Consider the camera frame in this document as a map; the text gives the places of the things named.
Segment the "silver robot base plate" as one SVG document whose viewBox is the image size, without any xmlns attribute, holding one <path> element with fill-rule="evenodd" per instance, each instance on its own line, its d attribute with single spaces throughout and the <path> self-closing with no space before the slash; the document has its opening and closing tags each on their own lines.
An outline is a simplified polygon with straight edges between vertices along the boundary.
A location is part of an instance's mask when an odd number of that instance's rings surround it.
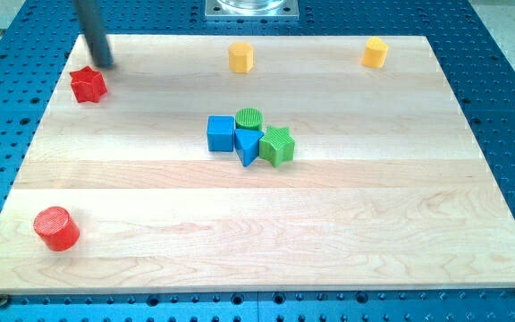
<svg viewBox="0 0 515 322">
<path fill-rule="evenodd" d="M 298 19 L 298 0 L 204 0 L 208 20 Z"/>
</svg>

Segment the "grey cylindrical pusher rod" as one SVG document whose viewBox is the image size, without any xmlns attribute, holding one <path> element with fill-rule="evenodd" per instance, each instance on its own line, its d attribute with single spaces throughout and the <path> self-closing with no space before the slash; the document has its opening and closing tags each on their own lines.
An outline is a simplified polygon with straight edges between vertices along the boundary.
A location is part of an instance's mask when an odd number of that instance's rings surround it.
<svg viewBox="0 0 515 322">
<path fill-rule="evenodd" d="M 101 68 L 112 67 L 114 59 L 107 40 L 106 27 L 98 0 L 73 0 L 73 7 L 93 63 Z"/>
</svg>

